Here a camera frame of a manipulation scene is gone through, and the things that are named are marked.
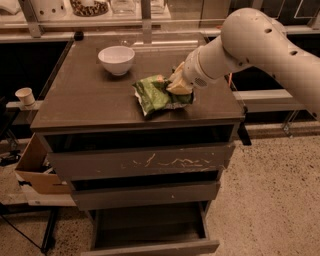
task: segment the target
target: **cabinet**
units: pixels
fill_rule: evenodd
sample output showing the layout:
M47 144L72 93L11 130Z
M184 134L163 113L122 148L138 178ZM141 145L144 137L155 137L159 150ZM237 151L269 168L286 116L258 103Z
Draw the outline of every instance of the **cabinet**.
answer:
M134 47L135 64L122 77L96 59L118 37L74 42L31 126L93 223L92 251L83 255L195 255L219 244L205 216L243 109L221 78L197 90L191 106L143 117L131 84L148 74L169 76L205 44L201 35L171 35L169 46L154 39L157 46Z

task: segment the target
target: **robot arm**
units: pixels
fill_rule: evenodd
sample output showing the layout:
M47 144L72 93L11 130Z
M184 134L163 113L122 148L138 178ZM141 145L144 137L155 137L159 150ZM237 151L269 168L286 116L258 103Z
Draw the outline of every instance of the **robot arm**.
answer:
M255 66L320 120L320 59L291 43L284 31L279 22L258 10L235 11L219 37L189 54L170 78L170 86L206 87L221 76Z

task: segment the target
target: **cardboard box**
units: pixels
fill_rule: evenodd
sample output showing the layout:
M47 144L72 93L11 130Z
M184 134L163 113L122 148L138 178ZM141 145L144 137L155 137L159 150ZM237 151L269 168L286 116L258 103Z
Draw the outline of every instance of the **cardboard box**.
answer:
M62 184L56 174L42 173L47 152L34 134L26 147L15 172L39 194L70 194L71 190Z

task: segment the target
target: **speckled floor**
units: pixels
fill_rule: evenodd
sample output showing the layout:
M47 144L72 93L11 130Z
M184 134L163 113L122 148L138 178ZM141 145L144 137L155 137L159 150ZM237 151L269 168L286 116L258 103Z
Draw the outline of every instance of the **speckled floor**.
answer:
M253 145L236 141L222 187L207 222L220 240L214 256L316 256L320 251L320 126L299 126L288 138L276 127L249 129ZM0 200L19 193L13 166L0 169ZM41 245L47 214L8 217ZM60 209L56 244L47 255L80 255L90 247L92 227L73 207ZM1 255L42 255L0 219Z

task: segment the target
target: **green bag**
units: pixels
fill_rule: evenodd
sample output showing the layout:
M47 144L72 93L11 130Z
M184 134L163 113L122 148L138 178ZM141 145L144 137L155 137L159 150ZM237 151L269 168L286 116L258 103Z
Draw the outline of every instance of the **green bag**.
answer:
M193 103L193 93L175 95L166 91L171 82L162 75L150 76L133 84L144 116L162 109L183 108Z

